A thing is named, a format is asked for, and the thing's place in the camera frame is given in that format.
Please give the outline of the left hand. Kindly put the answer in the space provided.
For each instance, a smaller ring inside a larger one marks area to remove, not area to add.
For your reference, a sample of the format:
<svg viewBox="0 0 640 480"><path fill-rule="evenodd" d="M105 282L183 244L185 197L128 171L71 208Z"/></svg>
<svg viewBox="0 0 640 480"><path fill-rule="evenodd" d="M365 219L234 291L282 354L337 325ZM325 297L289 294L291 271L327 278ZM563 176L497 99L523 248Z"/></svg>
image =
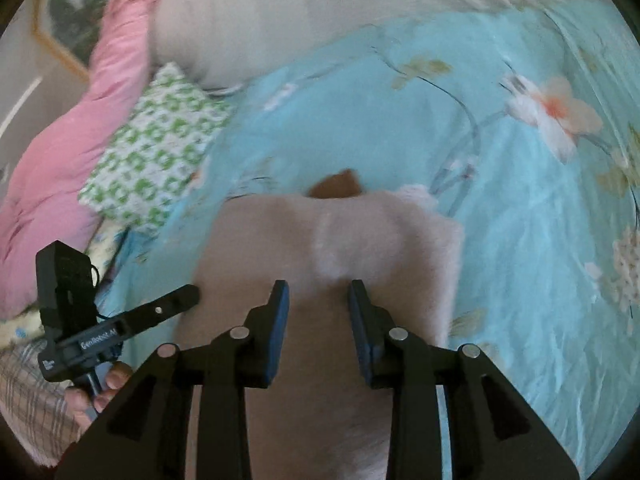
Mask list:
<svg viewBox="0 0 640 480"><path fill-rule="evenodd" d="M65 390L64 399L70 414L75 419L81 432L85 432L92 424L91 413L102 413L107 404L114 399L119 390L126 385L126 382L134 374L134 369L126 363L115 362L109 368L104 367L103 376L105 388L90 398L85 391L75 387L68 387Z"/></svg>

